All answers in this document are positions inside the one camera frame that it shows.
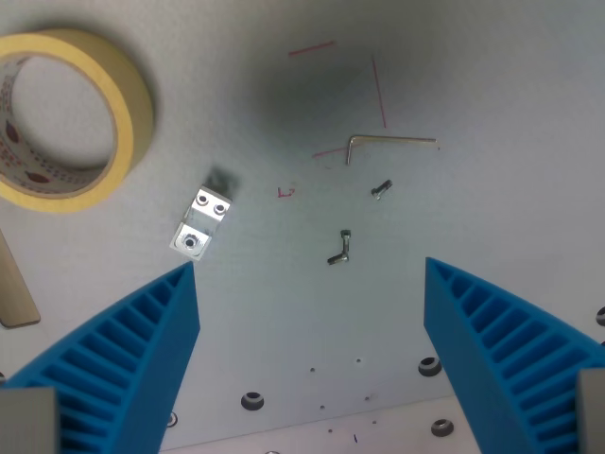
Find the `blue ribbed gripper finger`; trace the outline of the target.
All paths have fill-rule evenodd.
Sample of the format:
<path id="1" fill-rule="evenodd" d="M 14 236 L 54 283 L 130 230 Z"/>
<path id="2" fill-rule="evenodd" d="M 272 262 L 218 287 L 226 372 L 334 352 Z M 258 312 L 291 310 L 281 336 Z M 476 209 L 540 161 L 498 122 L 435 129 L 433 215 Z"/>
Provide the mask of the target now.
<path id="1" fill-rule="evenodd" d="M 481 452 L 579 452 L 577 377 L 603 366 L 601 344 L 434 258 L 423 325 Z"/>
<path id="2" fill-rule="evenodd" d="M 199 329 L 185 263 L 57 341 L 5 387 L 56 392 L 62 453 L 157 453 Z"/>

